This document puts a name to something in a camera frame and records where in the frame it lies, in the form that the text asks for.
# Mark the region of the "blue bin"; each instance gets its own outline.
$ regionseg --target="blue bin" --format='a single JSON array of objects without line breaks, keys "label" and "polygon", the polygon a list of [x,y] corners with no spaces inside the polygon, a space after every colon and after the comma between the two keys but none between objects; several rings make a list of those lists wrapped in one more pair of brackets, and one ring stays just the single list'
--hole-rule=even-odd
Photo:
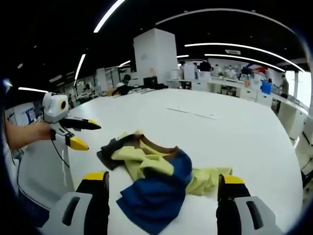
[{"label": "blue bin", "polygon": [[270,94],[272,90],[272,84],[266,81],[262,81],[262,92],[265,94]]}]

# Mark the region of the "cable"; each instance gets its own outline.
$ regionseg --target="cable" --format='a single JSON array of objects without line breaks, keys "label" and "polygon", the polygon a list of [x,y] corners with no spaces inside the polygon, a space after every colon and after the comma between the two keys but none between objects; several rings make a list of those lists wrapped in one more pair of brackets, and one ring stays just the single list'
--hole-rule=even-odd
[{"label": "cable", "polygon": [[57,147],[55,146],[53,140],[51,140],[51,142],[52,142],[52,144],[53,144],[53,146],[54,146],[54,148],[55,148],[55,151],[57,151],[57,154],[58,154],[59,157],[61,158],[62,162],[64,162],[64,164],[67,165],[68,168],[70,168],[69,165],[68,165],[68,164],[64,161],[64,159],[61,157],[61,155],[60,155],[59,151],[57,150]]},{"label": "cable", "polygon": [[301,168],[301,170],[303,170],[311,161],[313,158],[310,158],[310,160],[308,161],[308,163],[306,163],[306,165],[304,167]]}]

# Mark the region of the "window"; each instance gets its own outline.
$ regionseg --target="window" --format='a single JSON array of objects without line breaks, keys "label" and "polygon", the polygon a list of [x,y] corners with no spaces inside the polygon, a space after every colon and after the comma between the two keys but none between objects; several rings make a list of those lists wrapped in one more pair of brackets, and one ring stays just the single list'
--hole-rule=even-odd
[{"label": "window", "polygon": [[297,99],[300,100],[307,107],[310,106],[311,102],[311,87],[312,79],[310,72],[299,72],[299,82],[298,82],[298,96]]},{"label": "window", "polygon": [[286,78],[289,83],[288,94],[294,96],[294,71],[286,71]]}]

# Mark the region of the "yellow cloth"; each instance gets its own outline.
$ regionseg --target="yellow cloth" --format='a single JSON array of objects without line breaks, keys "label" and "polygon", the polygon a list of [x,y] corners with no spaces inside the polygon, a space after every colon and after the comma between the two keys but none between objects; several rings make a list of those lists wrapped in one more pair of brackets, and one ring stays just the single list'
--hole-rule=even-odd
[{"label": "yellow cloth", "polygon": [[[142,148],[148,149],[152,154],[146,154]],[[172,175],[174,167],[163,158],[166,155],[167,154],[157,152],[140,141],[140,148],[135,149],[133,146],[124,146],[113,153],[112,159],[124,160],[126,169],[128,170],[131,178],[136,181],[137,179],[144,178],[143,170],[147,167],[153,168],[154,170],[166,175]],[[186,188],[187,193],[194,195],[207,195],[210,190],[218,185],[220,174],[231,175],[232,168],[193,168],[192,180]]]}]

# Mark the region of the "black ceiling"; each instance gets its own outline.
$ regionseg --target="black ceiling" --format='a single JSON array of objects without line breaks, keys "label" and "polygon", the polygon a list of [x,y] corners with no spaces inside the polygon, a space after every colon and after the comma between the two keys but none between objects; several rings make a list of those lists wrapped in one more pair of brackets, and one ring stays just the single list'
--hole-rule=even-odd
[{"label": "black ceiling", "polygon": [[[49,83],[49,80],[75,71],[84,53],[86,58],[79,77],[93,74],[97,68],[116,66],[128,60],[131,60],[131,66],[135,69],[133,38],[153,27],[174,33],[178,55],[189,54],[190,59],[202,59],[205,53],[225,54],[225,49],[238,49],[244,57],[274,65],[282,62],[273,56],[237,47],[184,47],[185,44],[207,42],[258,47],[290,60],[305,57],[296,35],[254,15],[228,11],[203,12],[155,26],[156,22],[185,11],[225,7],[255,10],[283,22],[293,30],[300,30],[298,26],[305,22],[305,14],[296,15],[298,11],[294,6],[281,9],[280,5],[271,2],[253,5],[237,1],[192,1],[185,4],[169,0],[126,0],[100,32],[93,33],[114,2],[115,0],[14,2],[5,16],[7,25],[5,42],[2,43],[5,55],[2,77],[10,78],[15,87],[53,90],[56,84]],[[309,32],[305,31],[305,25],[301,26],[303,33]],[[23,63],[23,67],[17,69],[20,63]]]}]

